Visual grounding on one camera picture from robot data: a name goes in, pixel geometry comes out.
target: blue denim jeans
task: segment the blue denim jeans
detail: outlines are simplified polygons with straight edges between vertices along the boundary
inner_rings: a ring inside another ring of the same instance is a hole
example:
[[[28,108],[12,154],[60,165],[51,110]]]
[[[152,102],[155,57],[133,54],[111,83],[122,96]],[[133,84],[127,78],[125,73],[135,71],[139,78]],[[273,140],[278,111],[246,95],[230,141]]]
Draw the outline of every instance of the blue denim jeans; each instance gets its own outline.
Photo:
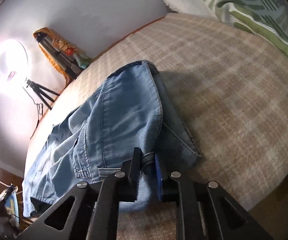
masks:
[[[81,106],[53,127],[23,181],[24,216],[38,212],[32,202],[53,204],[77,182],[96,183],[143,152],[142,166],[154,155],[170,171],[191,168],[200,155],[178,117],[155,66],[136,61],[112,73]],[[151,177],[141,174],[138,200],[121,211],[144,208],[152,195]]]

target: bed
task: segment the bed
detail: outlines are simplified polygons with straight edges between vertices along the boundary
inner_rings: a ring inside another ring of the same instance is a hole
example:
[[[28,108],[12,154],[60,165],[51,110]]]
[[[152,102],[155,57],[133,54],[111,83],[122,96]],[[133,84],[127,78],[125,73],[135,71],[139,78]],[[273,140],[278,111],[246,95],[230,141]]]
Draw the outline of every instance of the bed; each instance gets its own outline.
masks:
[[[73,81],[37,128],[25,174],[54,124],[119,67],[155,64],[203,160],[188,172],[218,181],[246,210],[288,173],[288,58],[263,38],[193,15],[173,14],[127,36]],[[119,236],[175,234],[173,205],[121,214]],[[159,229],[154,226],[159,221]]]

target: cable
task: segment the cable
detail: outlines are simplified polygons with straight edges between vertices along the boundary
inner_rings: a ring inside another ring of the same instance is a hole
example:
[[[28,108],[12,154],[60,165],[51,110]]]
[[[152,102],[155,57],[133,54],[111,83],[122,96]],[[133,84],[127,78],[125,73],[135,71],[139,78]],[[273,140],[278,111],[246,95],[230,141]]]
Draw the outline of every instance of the cable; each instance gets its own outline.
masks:
[[[30,140],[32,139],[32,137],[33,137],[33,135],[34,135],[34,133],[35,133],[35,131],[36,131],[36,129],[37,129],[37,127],[38,127],[38,124],[40,123],[40,115],[41,116],[43,116],[43,107],[44,107],[44,105],[43,105],[43,103],[35,103],[35,101],[34,101],[34,99],[31,97],[31,95],[27,92],[27,90],[24,88],[24,87],[22,87],[23,89],[24,89],[24,91],[28,94],[28,96],[33,100],[33,103],[36,105],[36,108],[37,108],[37,124],[36,124],[36,127],[35,127],[35,129],[34,129],[34,131],[33,131],[33,134],[32,134],[32,136],[30,137]]]
[[[22,220],[25,224],[27,224],[28,226],[30,226],[31,224],[29,224],[28,222],[26,222],[24,219],[19,218],[17,215],[12,214],[14,217],[17,217],[18,219]]]
[[[2,185],[4,185],[5,187],[10,187],[10,185],[6,185],[5,183],[3,183],[3,182],[1,182],[1,181],[0,181],[0,183],[1,183]]]

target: metal bolt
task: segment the metal bolt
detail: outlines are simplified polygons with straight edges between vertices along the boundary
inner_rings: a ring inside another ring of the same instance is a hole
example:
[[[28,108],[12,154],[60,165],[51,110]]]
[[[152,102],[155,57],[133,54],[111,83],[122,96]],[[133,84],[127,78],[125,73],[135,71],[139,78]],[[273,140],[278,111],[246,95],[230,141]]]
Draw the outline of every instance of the metal bolt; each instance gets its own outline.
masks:
[[[76,185],[78,188],[86,188],[88,183],[86,181],[80,181]]]
[[[125,176],[125,172],[123,171],[118,171],[117,173],[115,173],[115,177],[117,178],[122,178]]]
[[[181,174],[178,171],[173,171],[171,173],[172,178],[178,179],[180,176],[181,176]]]
[[[217,188],[218,185],[219,185],[219,184],[217,184],[216,181],[210,181],[210,182],[208,183],[208,186],[209,186],[210,188]]]

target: tripod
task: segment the tripod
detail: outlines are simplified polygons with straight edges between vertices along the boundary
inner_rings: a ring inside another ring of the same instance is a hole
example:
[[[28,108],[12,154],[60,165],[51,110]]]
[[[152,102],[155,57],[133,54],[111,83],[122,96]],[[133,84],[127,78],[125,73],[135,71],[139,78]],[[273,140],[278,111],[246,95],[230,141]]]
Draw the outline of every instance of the tripod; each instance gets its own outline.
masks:
[[[54,94],[56,96],[59,96],[60,94],[56,93],[53,90],[50,90],[40,84],[35,83],[34,81],[27,79],[26,80],[26,87],[31,87],[32,90],[35,92],[35,94],[42,100],[42,102],[50,109],[52,110],[52,107],[47,103],[47,101],[45,100],[45,98],[47,98],[48,100],[50,100],[51,102],[55,102],[55,100],[53,98],[51,98],[48,94],[46,94],[44,91],[49,92],[51,94]]]

